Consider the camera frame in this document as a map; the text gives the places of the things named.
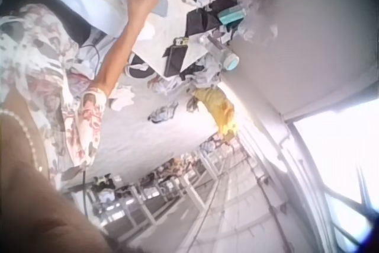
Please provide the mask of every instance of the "pearl necklace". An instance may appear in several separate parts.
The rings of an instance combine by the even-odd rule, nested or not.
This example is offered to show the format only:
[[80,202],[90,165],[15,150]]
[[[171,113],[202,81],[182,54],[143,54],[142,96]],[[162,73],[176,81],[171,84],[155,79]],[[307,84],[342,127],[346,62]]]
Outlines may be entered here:
[[18,124],[20,125],[20,127],[23,129],[23,132],[25,133],[25,136],[26,136],[26,138],[29,141],[29,145],[30,145],[30,149],[31,149],[31,155],[33,157],[34,166],[36,167],[37,170],[39,170],[41,172],[42,171],[42,167],[38,167],[37,156],[36,156],[36,149],[34,148],[34,143],[31,140],[30,133],[29,133],[28,128],[27,128],[26,124],[24,123],[24,121],[19,117],[19,115],[16,115],[14,112],[9,111],[7,109],[0,108],[0,114],[4,114],[4,115],[7,115],[7,116],[10,116],[10,117],[14,118],[18,122]]

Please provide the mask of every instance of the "bottle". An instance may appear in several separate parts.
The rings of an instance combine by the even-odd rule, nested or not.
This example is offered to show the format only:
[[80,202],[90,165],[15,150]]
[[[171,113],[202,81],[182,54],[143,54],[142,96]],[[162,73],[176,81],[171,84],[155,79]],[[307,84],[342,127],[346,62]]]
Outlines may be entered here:
[[238,65],[239,56],[211,35],[205,34],[201,36],[200,43],[227,71],[234,69]]

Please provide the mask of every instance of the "black phone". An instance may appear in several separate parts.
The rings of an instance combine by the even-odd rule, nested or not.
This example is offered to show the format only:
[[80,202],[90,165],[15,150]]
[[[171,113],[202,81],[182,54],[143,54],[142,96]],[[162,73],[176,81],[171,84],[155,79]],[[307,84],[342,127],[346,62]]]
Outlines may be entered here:
[[165,77],[172,77],[180,73],[187,49],[188,46],[186,44],[171,46],[164,73]]

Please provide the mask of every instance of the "white table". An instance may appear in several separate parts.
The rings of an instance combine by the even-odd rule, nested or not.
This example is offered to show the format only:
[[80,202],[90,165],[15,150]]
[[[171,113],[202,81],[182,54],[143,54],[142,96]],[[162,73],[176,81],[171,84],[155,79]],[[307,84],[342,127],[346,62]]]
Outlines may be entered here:
[[[125,26],[127,11],[120,0],[62,0],[71,9],[84,17],[91,25],[105,33],[118,37]],[[187,13],[195,7],[182,0],[168,0],[168,13],[165,18],[150,14],[147,21],[155,28],[150,40],[139,40],[133,51],[147,62],[160,76],[163,76],[166,57],[165,50],[173,44],[174,38],[183,37],[186,29]],[[198,42],[199,35],[189,38],[188,50],[182,71],[207,53]]]

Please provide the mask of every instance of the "yellow cloth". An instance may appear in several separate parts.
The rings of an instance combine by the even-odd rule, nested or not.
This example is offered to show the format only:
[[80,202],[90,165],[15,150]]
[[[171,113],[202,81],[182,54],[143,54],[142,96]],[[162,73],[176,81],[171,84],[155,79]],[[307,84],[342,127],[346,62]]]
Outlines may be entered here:
[[224,136],[228,134],[228,132],[237,132],[237,125],[234,118],[235,107],[220,88],[197,89],[194,95],[207,107],[208,112],[216,121],[219,127],[219,134]]

